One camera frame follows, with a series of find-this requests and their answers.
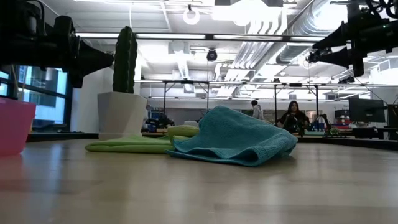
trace black mechanical arm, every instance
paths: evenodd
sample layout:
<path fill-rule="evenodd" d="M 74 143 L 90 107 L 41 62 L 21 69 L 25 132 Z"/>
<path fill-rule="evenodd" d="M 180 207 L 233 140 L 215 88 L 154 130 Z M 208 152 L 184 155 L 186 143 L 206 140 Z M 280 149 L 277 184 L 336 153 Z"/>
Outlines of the black mechanical arm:
<path fill-rule="evenodd" d="M 81 88 L 85 75 L 112 63 L 113 55 L 90 47 L 75 35 L 70 17 L 59 16 L 50 27 L 44 22 L 40 1 L 0 1 L 0 69 L 6 65 L 62 68 L 72 86 Z"/>
<path fill-rule="evenodd" d="M 391 11 L 397 6 L 396 0 L 387 3 L 385 0 L 363 0 L 368 7 L 362 10 L 359 10 L 358 1 L 351 0 L 347 5 L 347 23 L 342 22 L 337 30 L 312 46 L 308 62 L 326 62 L 346 68 L 352 65 L 354 76 L 359 77 L 364 73 L 363 58 L 368 53 L 380 50 L 389 53 L 398 47 L 398 21 L 383 19 L 379 14 L 385 9 L 388 16 L 398 19 Z M 332 47 L 345 46 L 347 42 L 351 42 L 350 49 L 331 51 Z"/>

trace woman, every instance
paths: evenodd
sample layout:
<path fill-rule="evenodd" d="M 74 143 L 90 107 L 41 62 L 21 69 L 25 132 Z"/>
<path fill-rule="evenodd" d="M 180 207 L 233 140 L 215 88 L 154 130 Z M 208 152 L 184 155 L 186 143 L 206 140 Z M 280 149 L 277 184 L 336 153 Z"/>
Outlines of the woman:
<path fill-rule="evenodd" d="M 257 100 L 253 100 L 251 102 L 251 105 L 253 106 L 253 118 L 263 121 L 264 115 L 262 113 L 262 109 L 261 109 L 261 106 L 259 105 L 259 102 L 257 102 Z"/>
<path fill-rule="evenodd" d="M 299 109 L 299 104 L 296 101 L 291 101 L 287 112 L 278 120 L 277 126 L 284 128 L 291 133 L 297 132 L 297 127 L 302 125 L 303 128 L 308 126 L 308 118 L 305 113 Z"/>

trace glass window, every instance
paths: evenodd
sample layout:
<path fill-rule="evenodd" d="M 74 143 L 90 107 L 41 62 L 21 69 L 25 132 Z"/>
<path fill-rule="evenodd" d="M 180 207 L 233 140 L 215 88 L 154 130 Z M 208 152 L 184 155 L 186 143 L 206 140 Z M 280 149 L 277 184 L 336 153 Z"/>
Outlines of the glass window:
<path fill-rule="evenodd" d="M 39 67 L 20 66 L 19 82 L 32 85 L 60 94 L 67 92 L 67 73 L 60 68 L 47 68 L 42 71 Z"/>
<path fill-rule="evenodd" d="M 8 88 L 7 84 L 0 83 L 0 95 L 6 96 L 7 95 L 7 88 Z"/>
<path fill-rule="evenodd" d="M 0 78 L 8 78 L 9 75 L 7 73 L 4 72 L 0 72 Z"/>
<path fill-rule="evenodd" d="M 48 124 L 63 124 L 64 98 L 25 89 L 23 99 L 25 102 L 36 104 L 33 127 L 41 127 Z"/>

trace white planter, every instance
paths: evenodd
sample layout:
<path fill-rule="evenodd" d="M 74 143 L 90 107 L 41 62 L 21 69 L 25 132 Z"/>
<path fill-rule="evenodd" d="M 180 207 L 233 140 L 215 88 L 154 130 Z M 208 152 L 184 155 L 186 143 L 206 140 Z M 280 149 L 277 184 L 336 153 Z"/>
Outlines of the white planter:
<path fill-rule="evenodd" d="M 147 100 L 130 93 L 98 94 L 99 139 L 141 135 Z"/>

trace green cloth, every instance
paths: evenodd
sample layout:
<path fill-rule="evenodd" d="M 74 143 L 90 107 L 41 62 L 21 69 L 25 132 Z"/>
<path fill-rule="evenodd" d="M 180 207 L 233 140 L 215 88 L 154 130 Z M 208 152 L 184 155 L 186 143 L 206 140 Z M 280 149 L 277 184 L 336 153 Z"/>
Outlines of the green cloth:
<path fill-rule="evenodd" d="M 106 141 L 96 141 L 85 147 L 90 152 L 133 152 L 164 154 L 167 150 L 174 150 L 172 141 L 186 140 L 199 133 L 193 126 L 173 126 L 167 129 L 170 134 L 160 138 L 131 136 Z"/>

